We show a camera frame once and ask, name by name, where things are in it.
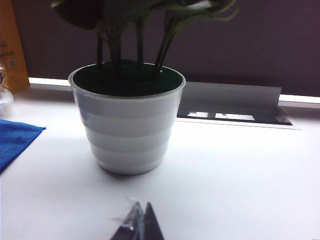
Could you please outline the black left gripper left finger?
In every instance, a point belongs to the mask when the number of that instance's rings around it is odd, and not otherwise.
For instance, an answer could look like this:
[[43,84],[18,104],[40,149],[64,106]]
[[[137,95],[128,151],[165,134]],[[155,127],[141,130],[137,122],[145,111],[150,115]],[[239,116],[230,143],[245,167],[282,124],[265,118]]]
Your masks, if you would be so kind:
[[132,202],[129,212],[110,238],[111,240],[144,240],[144,211],[137,200]]

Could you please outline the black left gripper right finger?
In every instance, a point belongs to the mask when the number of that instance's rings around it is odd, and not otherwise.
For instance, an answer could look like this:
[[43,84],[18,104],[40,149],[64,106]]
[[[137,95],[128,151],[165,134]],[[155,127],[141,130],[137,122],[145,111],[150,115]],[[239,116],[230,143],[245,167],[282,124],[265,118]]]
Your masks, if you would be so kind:
[[165,239],[150,202],[146,204],[143,224],[144,224],[144,240],[164,240]]

